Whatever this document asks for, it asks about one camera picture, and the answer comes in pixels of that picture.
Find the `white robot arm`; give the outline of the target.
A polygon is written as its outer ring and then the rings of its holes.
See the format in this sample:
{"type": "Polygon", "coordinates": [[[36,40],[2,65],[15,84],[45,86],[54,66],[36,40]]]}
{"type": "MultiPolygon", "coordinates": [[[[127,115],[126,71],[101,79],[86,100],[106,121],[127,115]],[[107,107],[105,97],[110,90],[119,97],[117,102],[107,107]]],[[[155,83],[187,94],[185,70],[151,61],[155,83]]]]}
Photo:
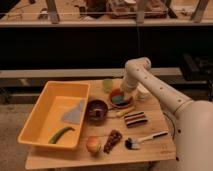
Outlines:
{"type": "Polygon", "coordinates": [[[126,98],[141,83],[179,120],[176,171],[213,171],[213,103],[195,101],[153,76],[147,57],[125,63],[121,89],[126,98]]]}

